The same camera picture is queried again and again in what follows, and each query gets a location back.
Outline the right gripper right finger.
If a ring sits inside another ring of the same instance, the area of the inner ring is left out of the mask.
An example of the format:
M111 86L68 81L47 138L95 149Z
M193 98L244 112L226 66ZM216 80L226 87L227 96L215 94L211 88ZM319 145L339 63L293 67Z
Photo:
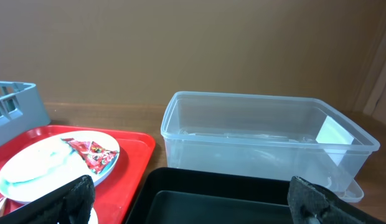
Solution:
M384 224L329 189L298 176L290 180L287 201L294 224Z

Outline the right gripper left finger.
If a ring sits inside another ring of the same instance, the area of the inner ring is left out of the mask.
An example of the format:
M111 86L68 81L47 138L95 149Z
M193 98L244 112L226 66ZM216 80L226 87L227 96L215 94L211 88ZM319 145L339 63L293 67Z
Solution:
M88 224L94 201L93 180L83 175L0 217L0 224Z

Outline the light blue bowl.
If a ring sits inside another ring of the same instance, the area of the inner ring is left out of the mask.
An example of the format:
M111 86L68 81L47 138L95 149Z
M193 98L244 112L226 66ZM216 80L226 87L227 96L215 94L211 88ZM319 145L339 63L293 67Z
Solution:
M98 224L98 217L94 208L92 208L90 211L90 218L88 224Z

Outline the red snack wrapper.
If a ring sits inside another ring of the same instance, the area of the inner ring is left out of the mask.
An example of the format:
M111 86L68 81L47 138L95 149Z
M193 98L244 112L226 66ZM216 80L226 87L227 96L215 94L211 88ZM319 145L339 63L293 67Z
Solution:
M78 153L94 174L100 174L118 155L118 151L105 149L95 141L78 141L74 138L63 138L62 141Z

